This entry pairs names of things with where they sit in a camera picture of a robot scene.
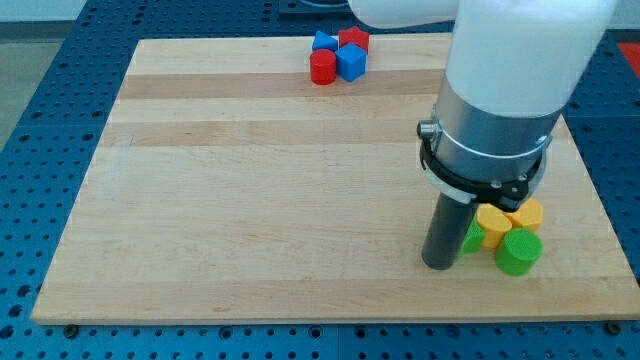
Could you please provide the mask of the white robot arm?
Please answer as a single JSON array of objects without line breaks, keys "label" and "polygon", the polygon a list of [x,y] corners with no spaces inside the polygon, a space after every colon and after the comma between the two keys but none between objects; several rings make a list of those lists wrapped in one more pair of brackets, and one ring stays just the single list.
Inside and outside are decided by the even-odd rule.
[{"label": "white robot arm", "polygon": [[455,22],[420,162],[455,207],[513,212],[542,179],[551,131],[602,38],[615,0],[350,0],[380,29]]}]

